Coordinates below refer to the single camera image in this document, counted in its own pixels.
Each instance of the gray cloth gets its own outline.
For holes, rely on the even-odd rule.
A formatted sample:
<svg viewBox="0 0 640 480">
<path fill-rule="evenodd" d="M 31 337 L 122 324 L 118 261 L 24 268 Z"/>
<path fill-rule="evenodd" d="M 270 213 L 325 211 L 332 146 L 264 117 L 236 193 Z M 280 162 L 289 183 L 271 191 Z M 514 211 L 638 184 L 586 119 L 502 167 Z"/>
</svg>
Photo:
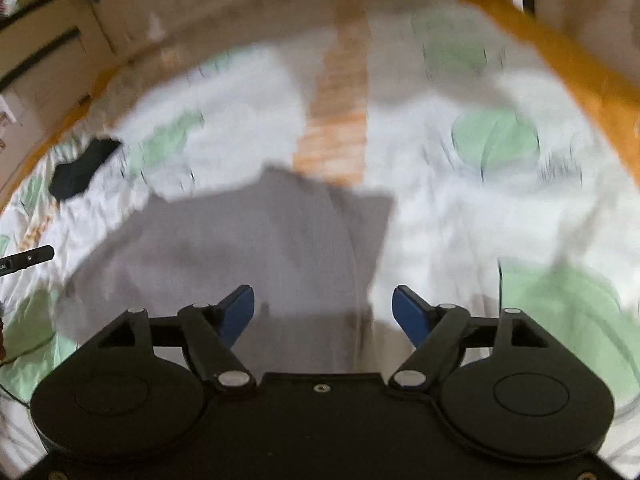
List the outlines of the gray cloth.
<svg viewBox="0 0 640 480">
<path fill-rule="evenodd" d="M 83 343 L 127 308 L 172 316 L 249 284 L 256 316 L 234 352 L 250 370 L 353 372 L 391 205 L 273 168 L 239 190 L 154 196 L 71 277 L 54 325 Z"/>
</svg>

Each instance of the silver rivet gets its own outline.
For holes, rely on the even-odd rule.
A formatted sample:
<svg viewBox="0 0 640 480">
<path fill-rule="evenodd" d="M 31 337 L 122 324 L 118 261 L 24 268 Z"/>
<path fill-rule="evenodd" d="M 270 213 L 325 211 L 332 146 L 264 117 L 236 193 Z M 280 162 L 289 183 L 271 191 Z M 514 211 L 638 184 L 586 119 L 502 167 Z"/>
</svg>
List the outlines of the silver rivet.
<svg viewBox="0 0 640 480">
<path fill-rule="evenodd" d="M 427 376 L 418 370 L 400 370 L 394 375 L 394 381 L 403 388 L 415 388 L 426 380 Z"/>
<path fill-rule="evenodd" d="M 218 381 L 227 388 L 239 388 L 240 386 L 246 386 L 249 384 L 251 376 L 247 372 L 241 370 L 229 370 L 228 372 L 222 372 L 218 376 Z"/>
</svg>

